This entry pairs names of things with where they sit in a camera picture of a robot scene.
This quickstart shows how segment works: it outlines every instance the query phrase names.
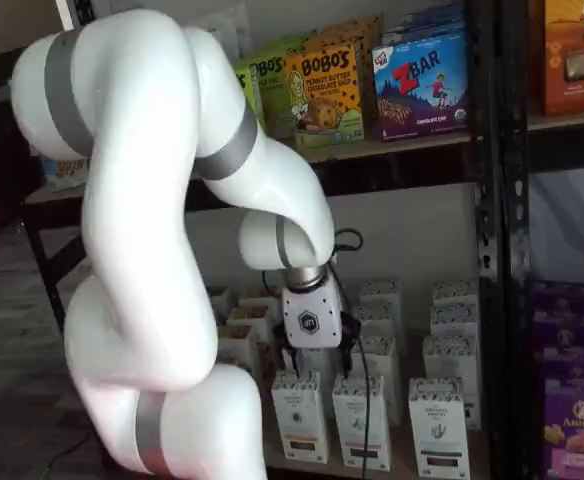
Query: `white box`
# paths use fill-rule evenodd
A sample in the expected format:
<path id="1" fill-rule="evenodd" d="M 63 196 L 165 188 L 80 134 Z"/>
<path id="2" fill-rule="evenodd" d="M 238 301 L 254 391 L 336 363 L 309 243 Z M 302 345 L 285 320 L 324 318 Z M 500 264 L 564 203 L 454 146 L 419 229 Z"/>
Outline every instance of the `white box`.
<path id="1" fill-rule="evenodd" d="M 430 332 L 432 335 L 464 335 L 478 339 L 478 322 L 476 305 L 457 302 L 430 307 Z"/>
<path id="2" fill-rule="evenodd" d="M 219 345 L 216 361 L 238 365 L 246 370 L 261 387 L 261 366 L 256 347 L 256 332 L 248 325 L 217 327 Z"/>
<path id="3" fill-rule="evenodd" d="M 375 305 L 379 301 L 386 302 L 392 310 L 394 320 L 394 336 L 397 347 L 402 354 L 407 353 L 407 341 L 401 311 L 401 282 L 398 279 L 366 280 L 363 282 L 359 296 L 361 305 Z"/>
<path id="4" fill-rule="evenodd" d="M 479 308 L 479 281 L 477 279 L 455 280 L 435 283 L 432 288 L 432 303 L 467 303 Z"/>
<path id="5" fill-rule="evenodd" d="M 270 287 L 273 293 L 278 293 L 279 289 Z M 283 309 L 281 299 L 272 297 L 265 288 L 248 288 L 239 297 L 239 307 L 268 307 L 270 315 L 277 325 L 283 321 Z"/>
<path id="6" fill-rule="evenodd" d="M 368 374 L 382 376 L 385 383 L 385 403 L 390 425 L 399 425 L 403 413 L 401 402 L 401 376 L 394 337 L 363 337 L 363 349 L 368 364 Z M 361 346 L 352 349 L 352 373 L 365 375 Z"/>
<path id="7" fill-rule="evenodd" d="M 392 448 L 385 410 L 383 377 L 370 376 L 370 425 L 367 467 L 390 471 Z M 365 442 L 366 386 L 364 376 L 338 375 L 332 391 L 343 462 L 361 468 Z"/>
<path id="8" fill-rule="evenodd" d="M 217 325 L 224 325 L 234 307 L 234 294 L 229 287 L 205 287 L 210 297 L 210 304 L 216 317 Z"/>
<path id="9" fill-rule="evenodd" d="M 412 378 L 409 405 L 417 476 L 468 480 L 470 460 L 461 382 Z"/>
<path id="10" fill-rule="evenodd" d="M 272 398 L 286 458 L 315 463 L 328 461 L 330 450 L 320 376 L 317 372 L 305 372 L 297 378 L 292 372 L 277 372 Z"/>
<path id="11" fill-rule="evenodd" d="M 352 316 L 361 322 L 364 337 L 395 337 L 392 309 L 388 303 L 379 301 L 352 307 Z"/>
<path id="12" fill-rule="evenodd" d="M 425 337 L 423 361 L 428 378 L 460 378 L 466 426 L 481 429 L 480 379 L 476 340 L 471 337 Z"/>

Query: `white robotic arm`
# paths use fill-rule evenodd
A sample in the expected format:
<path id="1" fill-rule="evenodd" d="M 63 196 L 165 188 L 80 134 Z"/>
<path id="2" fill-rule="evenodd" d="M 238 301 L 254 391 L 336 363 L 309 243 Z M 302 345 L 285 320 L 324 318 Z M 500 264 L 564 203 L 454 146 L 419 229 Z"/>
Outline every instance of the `white robotic arm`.
<path id="1" fill-rule="evenodd" d="M 311 168 L 263 134 L 213 37 L 156 12 L 36 42 L 15 68 L 12 104 L 41 152 L 92 158 L 82 234 L 95 274 L 71 301 L 65 344 L 110 454 L 139 472 L 264 480 L 259 393 L 242 370 L 214 366 L 183 205 L 195 166 L 219 198 L 258 210 L 241 227 L 241 253 L 253 268 L 290 272 L 301 288 L 284 304 L 308 287 L 337 306 L 324 272 L 333 223 Z M 323 346 L 338 345 L 336 322 Z"/>

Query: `bobo's box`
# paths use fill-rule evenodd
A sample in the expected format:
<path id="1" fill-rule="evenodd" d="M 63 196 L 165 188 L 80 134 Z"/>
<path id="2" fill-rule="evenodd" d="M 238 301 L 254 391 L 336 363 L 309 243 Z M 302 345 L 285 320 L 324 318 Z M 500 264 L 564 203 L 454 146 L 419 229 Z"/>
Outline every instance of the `bobo's box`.
<path id="1" fill-rule="evenodd" d="M 584 0 L 545 0 L 545 113 L 584 110 Z"/>
<path id="2" fill-rule="evenodd" d="M 285 457 L 327 463 L 328 438 L 321 399 L 321 374 L 279 371 L 272 385 L 274 409 Z"/>
<path id="3" fill-rule="evenodd" d="M 461 382 L 412 378 L 409 404 L 418 476 L 469 479 Z"/>
<path id="4" fill-rule="evenodd" d="M 384 382 L 381 376 L 368 377 L 370 385 L 370 425 L 367 466 L 374 470 L 390 471 L 390 431 L 383 399 Z M 366 417 L 365 377 L 337 376 L 332 391 L 336 423 L 341 441 L 343 463 L 361 468 L 365 448 Z"/>
<path id="5" fill-rule="evenodd" d="M 543 476 L 584 480 L 584 381 L 546 379 Z"/>
<path id="6" fill-rule="evenodd" d="M 299 147 L 363 140 L 356 42 L 289 55 L 285 76 Z"/>
<path id="7" fill-rule="evenodd" d="M 463 32 L 373 51 L 383 140 L 466 126 L 469 99 Z"/>

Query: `cardboard box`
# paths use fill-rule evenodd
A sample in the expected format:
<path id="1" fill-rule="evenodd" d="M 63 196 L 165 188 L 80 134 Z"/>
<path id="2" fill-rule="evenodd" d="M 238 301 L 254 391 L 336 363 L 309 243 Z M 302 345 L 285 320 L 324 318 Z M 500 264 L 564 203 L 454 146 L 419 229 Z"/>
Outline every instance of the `cardboard box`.
<path id="1" fill-rule="evenodd" d="M 373 50 L 382 140 L 466 128 L 465 52 L 463 31 Z"/>
<path id="2" fill-rule="evenodd" d="M 545 1 L 545 113 L 584 110 L 584 1 Z"/>
<path id="3" fill-rule="evenodd" d="M 546 379 L 543 437 L 543 476 L 584 480 L 584 381 Z"/>
<path id="4" fill-rule="evenodd" d="M 250 65 L 246 62 L 240 62 L 234 66 L 236 78 L 241 85 L 250 107 L 254 111 L 256 118 L 259 120 L 262 128 L 265 128 L 263 118 L 263 103 L 261 101 L 261 92 L 259 90 L 259 71 L 256 65 Z"/>
<path id="5" fill-rule="evenodd" d="M 367 468 L 390 471 L 392 448 L 384 401 L 383 377 L 370 376 L 370 424 Z M 332 391 L 343 463 L 361 468 L 363 464 L 366 417 L 365 377 L 338 375 Z"/>
<path id="6" fill-rule="evenodd" d="M 363 140 L 357 42 L 288 55 L 285 77 L 299 147 Z"/>
<path id="7" fill-rule="evenodd" d="M 466 425 L 481 429 L 481 378 L 476 341 L 471 337 L 427 336 L 423 340 L 423 360 L 428 378 L 460 378 Z"/>
<path id="8" fill-rule="evenodd" d="M 401 354 L 405 355 L 408 346 L 403 326 L 401 282 L 395 278 L 366 280 L 361 288 L 359 302 L 361 305 L 369 306 L 384 302 L 389 306 L 392 310 L 397 348 Z"/>
<path id="9" fill-rule="evenodd" d="M 418 476 L 468 480 L 470 460 L 461 382 L 412 378 L 409 405 Z"/>
<path id="10" fill-rule="evenodd" d="M 210 304 L 212 311 L 216 317 L 217 325 L 224 325 L 230 316 L 230 311 L 235 305 L 234 294 L 230 287 L 208 286 L 205 287 L 208 296 L 210 297 Z"/>
<path id="11" fill-rule="evenodd" d="M 352 316 L 361 322 L 361 336 L 395 338 L 394 317 L 388 303 L 379 301 L 352 307 Z"/>
<path id="12" fill-rule="evenodd" d="M 449 303 L 430 307 L 430 332 L 439 337 L 463 335 L 479 337 L 479 319 L 476 305 Z"/>
<path id="13" fill-rule="evenodd" d="M 280 371 L 272 385 L 274 409 L 285 457 L 304 462 L 327 463 L 328 436 L 325 427 L 320 374 Z"/>
<path id="14" fill-rule="evenodd" d="M 394 337 L 363 337 L 362 341 L 368 374 L 383 377 L 390 425 L 399 425 L 403 414 L 403 397 Z M 352 349 L 352 374 L 365 375 L 361 346 L 358 343 Z"/>
<path id="15" fill-rule="evenodd" d="M 217 328 L 217 331 L 219 353 L 216 361 L 243 368 L 252 375 L 261 388 L 261 365 L 256 347 L 255 329 L 247 325 L 222 325 Z"/>

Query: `child image on box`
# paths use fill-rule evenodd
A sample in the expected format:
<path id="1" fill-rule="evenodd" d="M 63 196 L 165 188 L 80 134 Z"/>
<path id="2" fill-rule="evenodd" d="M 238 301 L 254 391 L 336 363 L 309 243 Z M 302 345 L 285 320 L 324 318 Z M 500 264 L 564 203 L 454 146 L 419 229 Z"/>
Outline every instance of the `child image on box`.
<path id="1" fill-rule="evenodd" d="M 377 47 L 373 63 L 384 140 L 465 126 L 468 96 L 462 32 Z"/>

